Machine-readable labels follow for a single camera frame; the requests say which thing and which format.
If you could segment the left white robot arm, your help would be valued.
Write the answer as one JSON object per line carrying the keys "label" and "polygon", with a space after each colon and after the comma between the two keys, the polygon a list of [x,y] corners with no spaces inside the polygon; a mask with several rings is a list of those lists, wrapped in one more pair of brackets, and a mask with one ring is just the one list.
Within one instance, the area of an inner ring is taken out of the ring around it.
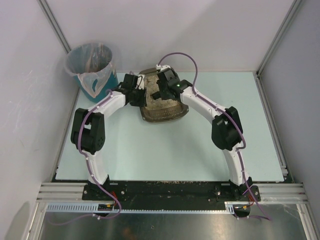
{"label": "left white robot arm", "polygon": [[103,185],[108,178],[100,154],[106,140],[105,121],[128,104],[146,105],[145,79],[144,74],[127,73],[115,88],[107,90],[105,98],[88,109],[78,108],[74,113],[70,140],[85,157],[88,180],[93,184]]}

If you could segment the black litter scoop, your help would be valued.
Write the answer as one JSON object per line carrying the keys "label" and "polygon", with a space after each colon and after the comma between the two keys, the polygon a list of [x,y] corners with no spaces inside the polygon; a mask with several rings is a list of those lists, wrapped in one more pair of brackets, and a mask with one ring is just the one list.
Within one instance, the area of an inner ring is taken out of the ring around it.
{"label": "black litter scoop", "polygon": [[162,93],[160,91],[154,92],[150,95],[154,100],[162,99]]}

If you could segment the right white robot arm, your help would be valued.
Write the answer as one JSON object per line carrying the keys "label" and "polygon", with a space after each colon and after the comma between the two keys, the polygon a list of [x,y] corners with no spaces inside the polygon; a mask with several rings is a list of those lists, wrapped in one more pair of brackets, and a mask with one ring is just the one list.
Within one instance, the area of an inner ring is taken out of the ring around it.
{"label": "right white robot arm", "polygon": [[201,95],[193,84],[180,80],[178,74],[168,65],[157,65],[157,85],[159,91],[154,99],[172,99],[193,108],[211,124],[211,139],[214,145],[222,150],[228,170],[229,181],[238,195],[251,196],[257,202],[257,196],[251,190],[253,181],[247,176],[242,150],[247,144],[236,108],[225,108]]}

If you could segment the brown litter box tray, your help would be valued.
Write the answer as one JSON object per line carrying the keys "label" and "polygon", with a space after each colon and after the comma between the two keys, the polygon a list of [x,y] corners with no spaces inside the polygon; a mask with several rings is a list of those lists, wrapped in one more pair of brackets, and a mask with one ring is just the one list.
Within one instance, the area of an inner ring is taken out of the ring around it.
{"label": "brown litter box tray", "polygon": [[[149,68],[139,72],[139,75],[145,75],[144,85],[147,76],[157,75],[155,68]],[[179,105],[158,110],[147,110],[146,106],[140,107],[142,119],[149,123],[167,122],[182,118],[189,112],[189,107],[181,102]]]}

